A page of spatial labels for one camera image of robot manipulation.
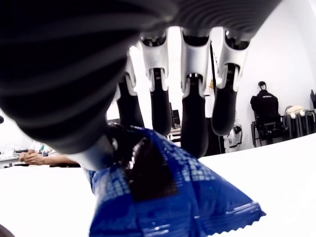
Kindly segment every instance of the white wall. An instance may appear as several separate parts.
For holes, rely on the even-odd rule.
[[[314,75],[302,35],[285,2],[275,9],[250,44],[237,96],[237,118],[244,132],[242,149],[253,147],[250,99],[257,94],[261,80],[278,98],[281,115],[289,105],[312,108],[310,91],[315,89]]]
[[[241,149],[252,148],[251,122],[254,121],[250,99],[258,93],[258,82],[267,83],[268,91],[279,100],[279,113],[289,105],[311,109],[310,90],[315,89],[314,75],[305,50],[303,38],[287,2],[282,2],[252,39],[237,96],[237,120],[243,128]],[[221,28],[212,30],[215,55],[220,57]],[[182,91],[180,88],[181,40],[177,27],[169,29],[169,99],[173,109],[182,118]],[[148,80],[140,50],[131,53],[137,78],[137,91],[145,126],[152,128],[151,102]],[[112,117],[119,117],[111,110]]]
[[[0,116],[4,118],[4,122],[0,124],[0,151],[3,152],[8,144],[12,144],[17,149],[30,147],[32,139],[25,135],[2,110],[0,110]]]
[[[286,0],[299,28],[316,82],[316,0]]]

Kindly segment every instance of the blue snack bag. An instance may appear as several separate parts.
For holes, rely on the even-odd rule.
[[[126,134],[138,142],[121,149],[111,167],[87,171],[97,198],[91,237],[204,237],[265,215],[258,203],[163,136],[141,128]]]

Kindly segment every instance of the white tabletop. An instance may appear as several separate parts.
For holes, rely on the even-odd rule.
[[[315,237],[316,134],[200,161],[261,204],[267,216],[222,237]],[[0,224],[16,237],[86,237],[95,198],[79,168],[0,170]]]
[[[0,170],[0,224],[16,237],[87,237],[95,197],[80,168]]]

